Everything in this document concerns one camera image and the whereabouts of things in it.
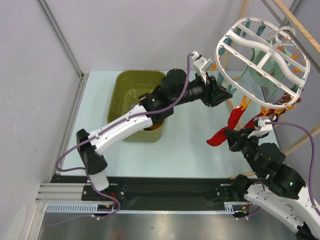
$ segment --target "red cloth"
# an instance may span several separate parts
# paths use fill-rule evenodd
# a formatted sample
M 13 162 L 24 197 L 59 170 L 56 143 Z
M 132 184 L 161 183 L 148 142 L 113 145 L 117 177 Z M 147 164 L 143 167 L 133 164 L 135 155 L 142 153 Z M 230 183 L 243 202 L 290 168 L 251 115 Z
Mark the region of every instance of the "red cloth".
M 228 126 L 220 129 L 211 139 L 207 140 L 206 143 L 210 146 L 216 147 L 222 144 L 225 140 L 227 140 L 227 136 L 225 134 L 225 130 L 233 130 L 238 124 L 242 114 L 245 110 L 242 110 L 242 107 L 238 107 L 232 110 L 230 117 L 228 119 Z

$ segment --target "fabric item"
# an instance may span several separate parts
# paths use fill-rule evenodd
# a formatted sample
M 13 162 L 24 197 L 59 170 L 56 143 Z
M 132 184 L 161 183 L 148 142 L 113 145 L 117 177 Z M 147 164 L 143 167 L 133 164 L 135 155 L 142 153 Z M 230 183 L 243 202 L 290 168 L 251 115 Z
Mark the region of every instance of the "fabric item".
M 281 51 L 284 54 L 286 54 L 288 57 L 290 58 L 292 57 L 292 54 L 285 47 L 282 47 Z M 265 55 L 266 53 L 261 51 L 260 49 L 252 48 L 252 55 L 251 55 L 250 61 L 258 65 L 258 63 L 261 61 L 261 59 Z M 262 69 L 265 72 L 267 72 L 269 75 L 274 77 L 276 80 L 278 80 L 279 82 L 282 82 L 285 76 L 279 64 L 272 57 L 270 57 L 268 61 L 266 61 Z M 254 70 L 252 67 L 249 67 L 249 66 L 243 71 L 241 78 L 244 76 L 244 74 L 247 71 L 249 72 L 251 78 L 256 84 L 258 84 L 261 87 L 267 87 L 269 89 L 269 95 L 266 98 L 271 97 L 278 89 L 278 87 L 273 82 L 269 81 L 267 78 L 263 77 L 260 73 L 258 73 L 256 70 Z
M 295 87 L 292 87 L 290 90 L 292 90 L 292 91 L 294 91 L 295 93 L 297 92 L 296 90 L 295 90 Z M 285 104 L 285 103 L 287 103 L 287 102 L 289 102 L 291 100 L 291 96 L 289 95 L 289 93 L 284 93 L 283 94 L 283 96 L 278 100 L 278 101 L 276 101 L 274 104 L 276 104 L 276 105 L 281 105 L 281 104 Z M 300 102 L 301 102 L 301 97 L 299 97 L 298 99 L 297 99 L 297 101 L 295 101 L 295 103 L 294 103 L 294 105 L 296 105 L 296 104 L 299 104 Z
M 225 140 L 227 140 L 225 130 L 235 129 L 245 110 L 246 109 L 242 110 L 242 107 L 233 109 L 228 119 L 228 126 L 225 126 L 222 129 L 220 129 L 211 139 L 207 140 L 206 143 L 209 144 L 210 146 L 216 147 L 221 145 Z

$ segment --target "wooden rod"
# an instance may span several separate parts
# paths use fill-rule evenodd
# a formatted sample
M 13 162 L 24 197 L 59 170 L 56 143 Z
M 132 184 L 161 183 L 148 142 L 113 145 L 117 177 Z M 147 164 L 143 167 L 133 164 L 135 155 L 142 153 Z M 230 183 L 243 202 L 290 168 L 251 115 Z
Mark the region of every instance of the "wooden rod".
M 320 55 L 320 44 L 314 39 L 314 37 L 305 29 L 305 27 L 299 22 L 299 20 L 290 12 L 281 0 L 272 0 L 276 7 L 281 11 L 286 19 L 292 24 L 292 26 L 298 30 L 304 38 L 310 42 L 313 50 Z
M 234 175 L 234 176 L 231 176 L 230 179 L 231 179 L 231 180 L 232 180 L 232 179 L 235 179 L 238 175 L 239 175 L 239 174 Z M 241 173 L 241 175 L 244 175 L 244 176 L 246 176 L 246 177 L 251 177 L 251 176 L 255 176 L 256 174 L 255 174 L 253 171 L 250 171 L 250 172 L 247 172 L 247 173 Z
M 320 134 L 320 124 L 317 125 L 316 127 L 314 127 L 311 131 L 310 131 L 311 135 L 314 137 L 318 134 Z M 301 146 L 303 146 L 304 144 L 306 144 L 306 142 L 308 142 L 310 139 L 308 137 L 307 134 L 303 135 L 302 137 L 300 137 L 297 141 L 295 141 L 288 149 L 286 149 L 285 151 L 283 151 L 283 153 L 288 156 L 289 154 L 291 154 L 292 152 L 294 152 L 295 150 L 297 150 L 298 148 L 300 148 Z

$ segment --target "purple cable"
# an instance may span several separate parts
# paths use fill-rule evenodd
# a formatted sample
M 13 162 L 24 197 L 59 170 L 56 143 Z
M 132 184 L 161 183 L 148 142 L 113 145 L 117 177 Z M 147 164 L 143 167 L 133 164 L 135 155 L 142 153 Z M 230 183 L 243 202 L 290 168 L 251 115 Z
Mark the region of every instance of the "purple cable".
M 256 184 L 261 184 L 263 191 L 266 191 L 265 185 L 262 181 L 257 181 Z M 252 216 L 256 215 L 260 210 L 261 210 L 261 208 L 258 206 L 257 209 L 253 213 L 250 213 L 248 216 L 239 217 L 239 219 L 247 219 L 249 217 L 252 217 Z
M 310 141 L 311 141 L 311 162 L 310 162 L 309 179 L 308 179 L 309 198 L 310 198 L 310 201 L 312 203 L 312 206 L 315 207 L 314 208 L 315 211 L 320 216 L 320 210 L 316 207 L 314 193 L 313 193 L 313 190 L 312 190 L 312 184 L 313 184 L 312 179 L 313 179 L 313 171 L 314 171 L 315 158 L 316 158 L 316 144 L 315 144 L 314 137 L 311 135 L 311 133 L 306 128 L 304 128 L 303 126 L 300 126 L 298 124 L 295 124 L 295 123 L 273 121 L 273 122 L 266 122 L 266 124 L 293 126 L 293 127 L 296 127 L 298 129 L 303 130 L 308 135 L 308 137 L 310 138 Z
M 190 58 L 191 58 L 193 55 L 194 55 L 193 53 L 189 53 L 188 56 L 187 56 L 187 59 L 186 59 L 186 61 L 187 61 L 186 77 L 185 77 L 185 82 L 184 82 L 184 85 L 183 85 L 183 89 L 182 89 L 179 97 L 178 97 L 172 104 L 170 104 L 169 106 L 167 106 L 167 107 L 165 107 L 165 108 L 163 108 L 163 109 L 156 110 L 156 111 L 139 112 L 139 113 L 136 113 L 136 114 L 133 114 L 133 115 L 128 116 L 129 119 L 132 119 L 132 118 L 135 118 L 135 117 L 138 117 L 138 116 L 141 116 L 141 115 L 153 115 L 153 114 L 163 113 L 163 112 L 165 112 L 165 111 L 173 108 L 175 105 L 177 105 L 177 104 L 179 103 L 179 101 L 183 98 L 183 96 L 184 96 L 184 94 L 185 94 L 185 92 L 186 92 L 186 90 L 187 90 L 187 87 L 188 87 L 189 77 L 190 77 L 190 68 L 191 68 L 191 66 L 190 66 Z M 119 124 L 121 124 L 121 123 L 123 123 L 123 122 L 125 122 L 125 121 L 127 121 L 126 118 L 124 118 L 124 119 L 122 119 L 122 120 L 120 120 L 120 121 L 118 121 L 118 122 L 115 122 L 114 124 L 108 126 L 106 129 L 104 129 L 104 130 L 102 130 L 101 132 L 99 132 L 99 133 L 98 133 L 98 136 L 103 135 L 104 133 L 106 133 L 106 132 L 109 131 L 110 129 L 114 128 L 115 126 L 117 126 L 117 125 L 119 125 Z M 93 137 L 91 137 L 91 138 L 89 138 L 89 139 L 87 139 L 87 140 L 85 140 L 85 141 L 82 141 L 82 142 L 80 142 L 79 144 L 73 146 L 73 147 L 70 148 L 69 150 L 67 150 L 64 154 L 62 154 L 62 155 L 58 158 L 58 160 L 57 160 L 56 163 L 55 163 L 55 168 L 56 168 L 59 172 L 69 172 L 69 171 L 74 171 L 74 170 L 84 170 L 84 171 L 85 171 L 85 174 L 86 174 L 86 176 L 87 176 L 87 178 L 88 178 L 88 180 L 89 180 L 89 182 L 90 182 L 90 185 L 91 185 L 92 189 L 93 189 L 96 193 L 100 194 L 101 196 L 104 196 L 104 197 L 106 197 L 106 198 L 109 198 L 109 199 L 111 199 L 112 201 L 114 201 L 114 202 L 117 203 L 118 208 L 117 208 L 114 212 L 109 213 L 109 214 L 106 215 L 106 216 L 99 217 L 99 219 L 105 219 L 105 218 L 108 218 L 108 217 L 116 214 L 116 213 L 120 210 L 120 208 L 121 208 L 120 202 L 119 202 L 116 198 L 114 198 L 114 197 L 112 197 L 112 196 L 109 196 L 109 195 L 107 195 L 107 194 L 104 194 L 104 193 L 100 192 L 99 190 L 97 190 L 96 187 L 95 187 L 95 186 L 92 184 L 92 182 L 90 181 L 90 176 L 87 174 L 87 170 L 86 170 L 85 167 L 83 167 L 83 166 L 78 166 L 78 167 L 72 167 L 72 168 L 68 168 L 68 169 L 62 169 L 62 168 L 59 167 L 59 164 L 61 163 L 61 161 L 62 161 L 69 153 L 71 153 L 72 151 L 74 151 L 74 150 L 76 150 L 77 148 L 81 147 L 82 145 L 91 142 L 92 140 L 94 140 L 94 139 L 96 139 L 96 138 L 97 138 L 96 136 L 93 136 Z M 49 227 L 54 227 L 54 226 L 57 226 L 57 225 L 59 225 L 59 224 L 66 223 L 66 222 L 71 221 L 71 220 L 74 220 L 74 219 L 78 219 L 78 218 L 82 218 L 82 217 L 91 217 L 91 216 L 92 216 L 92 215 L 89 215 L 89 214 L 83 214 L 83 215 L 75 216 L 75 217 L 72 217 L 72 218 L 63 220 L 63 221 L 61 221 L 61 222 L 57 222 L 57 223 L 51 224 L 51 225 L 49 225 Z

